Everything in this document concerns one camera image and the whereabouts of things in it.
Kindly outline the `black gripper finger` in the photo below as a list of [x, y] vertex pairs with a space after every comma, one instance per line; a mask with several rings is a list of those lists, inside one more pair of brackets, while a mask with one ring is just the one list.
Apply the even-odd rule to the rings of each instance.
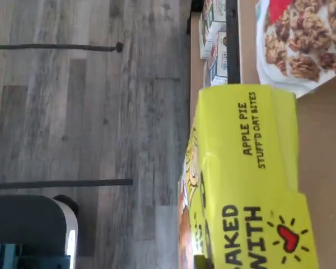
[[210, 258], [204, 255], [194, 256], [194, 268], [195, 269], [213, 269], [213, 263]]

